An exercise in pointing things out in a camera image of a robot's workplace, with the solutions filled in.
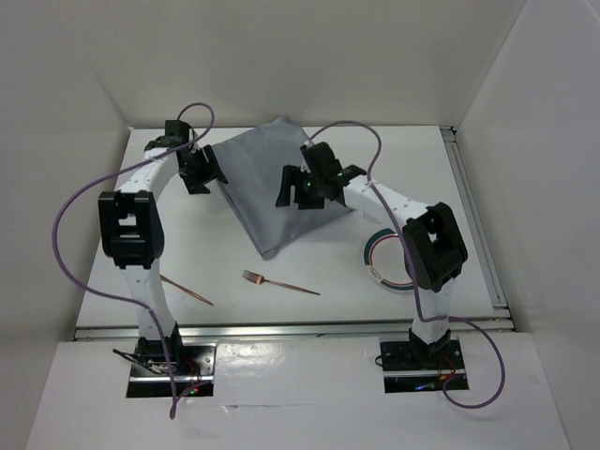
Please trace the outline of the grey cloth placemat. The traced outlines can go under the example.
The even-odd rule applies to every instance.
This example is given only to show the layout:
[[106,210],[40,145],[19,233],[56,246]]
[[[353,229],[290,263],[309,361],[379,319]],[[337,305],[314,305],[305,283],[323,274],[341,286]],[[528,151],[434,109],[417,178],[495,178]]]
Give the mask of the grey cloth placemat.
[[307,139],[300,125],[279,117],[212,146],[228,180],[219,187],[265,261],[303,235],[350,213],[336,202],[317,210],[276,207],[282,169],[301,164],[300,146]]

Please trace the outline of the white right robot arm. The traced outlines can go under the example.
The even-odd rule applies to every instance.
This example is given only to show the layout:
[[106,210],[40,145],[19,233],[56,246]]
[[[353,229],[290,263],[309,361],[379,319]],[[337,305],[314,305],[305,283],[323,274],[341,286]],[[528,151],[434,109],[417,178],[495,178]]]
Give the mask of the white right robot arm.
[[416,307],[409,356],[420,368],[431,367],[450,340],[451,298],[468,260],[453,210],[444,202],[412,200],[358,166],[343,167],[325,142],[304,145],[301,153],[301,165],[282,169],[276,206],[296,203],[300,210],[323,209],[327,201],[336,202],[396,231]]

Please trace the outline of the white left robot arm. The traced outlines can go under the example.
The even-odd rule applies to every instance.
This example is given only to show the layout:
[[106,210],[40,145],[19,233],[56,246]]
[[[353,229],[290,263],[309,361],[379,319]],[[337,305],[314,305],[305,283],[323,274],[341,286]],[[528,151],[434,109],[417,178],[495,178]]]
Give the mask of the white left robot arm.
[[119,189],[99,195],[101,243],[131,297],[142,303],[136,352],[144,362],[151,360],[161,372],[173,374],[184,365],[186,352],[162,286],[159,259],[165,233],[157,200],[175,176],[190,195],[208,194],[208,183],[228,180],[212,147],[200,147],[191,125],[180,119],[165,122],[164,134],[145,146],[142,161]]

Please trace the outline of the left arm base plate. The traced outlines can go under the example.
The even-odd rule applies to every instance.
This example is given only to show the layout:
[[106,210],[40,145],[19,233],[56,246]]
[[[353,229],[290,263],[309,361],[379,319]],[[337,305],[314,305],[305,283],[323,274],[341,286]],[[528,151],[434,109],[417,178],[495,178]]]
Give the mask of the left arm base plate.
[[[135,352],[113,349],[129,363],[127,398],[169,398],[172,395],[167,364],[163,356],[143,359]],[[217,344],[184,348],[182,361],[172,361],[175,392],[179,397],[203,398],[214,395]]]

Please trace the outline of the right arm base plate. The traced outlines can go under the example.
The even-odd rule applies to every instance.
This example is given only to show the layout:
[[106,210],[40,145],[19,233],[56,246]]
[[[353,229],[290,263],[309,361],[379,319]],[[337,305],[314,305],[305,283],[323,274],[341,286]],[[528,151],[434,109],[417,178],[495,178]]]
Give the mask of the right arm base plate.
[[452,339],[432,360],[421,361],[408,341],[384,341],[374,363],[382,369],[386,394],[468,390],[469,382],[461,347]]

